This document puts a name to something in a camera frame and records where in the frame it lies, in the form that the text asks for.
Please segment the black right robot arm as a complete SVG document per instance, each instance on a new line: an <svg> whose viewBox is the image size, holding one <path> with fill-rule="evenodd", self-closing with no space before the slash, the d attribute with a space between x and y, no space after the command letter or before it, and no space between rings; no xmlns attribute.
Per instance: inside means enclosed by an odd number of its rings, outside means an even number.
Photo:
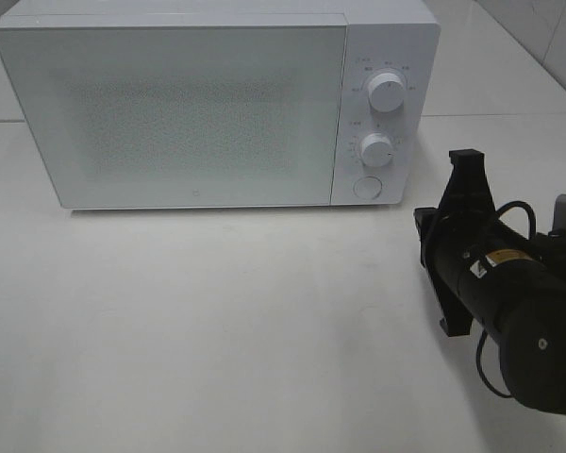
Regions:
<svg viewBox="0 0 566 453"><path fill-rule="evenodd" d="M440 204L414 212L441 327L457 337L479 324L481 340L499 349L498 395L566 415L566 194L551 230L540 233L525 202L494 205L482 152L449 158Z"/></svg>

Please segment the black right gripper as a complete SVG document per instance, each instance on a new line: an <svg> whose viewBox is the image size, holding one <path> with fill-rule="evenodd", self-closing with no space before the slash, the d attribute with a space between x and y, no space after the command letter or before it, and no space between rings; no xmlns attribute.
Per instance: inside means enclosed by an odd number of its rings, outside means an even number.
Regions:
<svg viewBox="0 0 566 453"><path fill-rule="evenodd" d="M495 209L482 152L452 150L449 158L453 169L440 204L416 209L414 219L440 326L447 336L467 336L474 317L463 302L542 302L547 269L535 251L530 205Z"/></svg>

